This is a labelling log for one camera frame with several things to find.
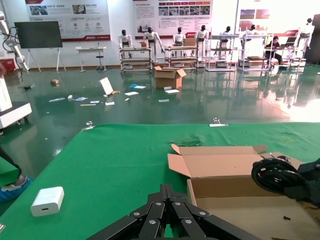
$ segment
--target reflective floor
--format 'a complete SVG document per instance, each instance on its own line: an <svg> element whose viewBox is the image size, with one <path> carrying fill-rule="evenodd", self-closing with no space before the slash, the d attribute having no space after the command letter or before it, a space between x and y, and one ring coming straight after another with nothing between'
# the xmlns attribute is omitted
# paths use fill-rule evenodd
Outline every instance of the reflective floor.
<svg viewBox="0 0 320 240"><path fill-rule="evenodd" d="M26 175L33 178L54 159L87 121L94 125L126 124L210 124L213 118L222 123L254 122L320 122L320 67L309 65L303 72L278 71L208 73L190 72L183 79L179 93L168 95L156 89L148 72L126 73L118 68L107 72L78 69L57 74L55 71L23 75L23 83L16 76L6 82L13 101L29 101L32 114L29 123L12 125L0 136L4 149L19 164ZM106 98L98 81L108 77L114 90L121 91L107 99L115 105L105 106ZM51 80L60 81L52 86ZM146 86L135 89L139 95L127 97L131 84ZM30 91L22 86L32 85ZM86 97L77 102L57 98ZM90 101L103 104L81 106Z"/></svg>

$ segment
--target poster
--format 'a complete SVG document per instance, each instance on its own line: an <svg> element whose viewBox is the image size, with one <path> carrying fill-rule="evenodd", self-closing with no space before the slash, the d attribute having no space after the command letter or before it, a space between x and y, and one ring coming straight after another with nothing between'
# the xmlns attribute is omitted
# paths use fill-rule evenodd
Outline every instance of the poster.
<svg viewBox="0 0 320 240"><path fill-rule="evenodd" d="M58 21L63 42L109 41L107 1L25 0L30 21Z"/></svg>
<svg viewBox="0 0 320 240"><path fill-rule="evenodd" d="M194 38L202 25L210 32L213 1L133 0L135 39L142 39L148 27L162 39L171 39L178 27L187 38Z"/></svg>

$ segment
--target white power adapter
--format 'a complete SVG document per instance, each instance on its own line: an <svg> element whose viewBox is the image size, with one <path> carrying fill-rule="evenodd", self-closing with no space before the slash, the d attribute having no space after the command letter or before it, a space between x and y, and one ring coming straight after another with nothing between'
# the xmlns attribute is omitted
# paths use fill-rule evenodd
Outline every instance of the white power adapter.
<svg viewBox="0 0 320 240"><path fill-rule="evenodd" d="M64 195L62 186L41 189L30 207L32 215L40 217L58 213Z"/></svg>

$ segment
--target television screen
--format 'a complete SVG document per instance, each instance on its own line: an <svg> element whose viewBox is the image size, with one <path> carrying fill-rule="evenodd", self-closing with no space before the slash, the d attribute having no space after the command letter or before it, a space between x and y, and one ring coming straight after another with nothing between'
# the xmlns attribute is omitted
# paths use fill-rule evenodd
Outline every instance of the television screen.
<svg viewBox="0 0 320 240"><path fill-rule="evenodd" d="M22 49L62 48L57 21L15 22Z"/></svg>

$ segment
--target green table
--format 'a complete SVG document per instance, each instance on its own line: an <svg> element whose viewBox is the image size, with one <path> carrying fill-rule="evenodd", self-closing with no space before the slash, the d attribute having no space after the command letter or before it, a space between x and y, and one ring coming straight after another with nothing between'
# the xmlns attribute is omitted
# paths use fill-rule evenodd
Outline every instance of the green table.
<svg viewBox="0 0 320 240"><path fill-rule="evenodd" d="M320 123L100 125L80 132L0 218L4 240L82 240L142 206L160 184L186 191L168 169L170 143L199 138L203 146L265 144L304 162L319 158ZM38 191L62 186L60 212L33 217Z"/></svg>

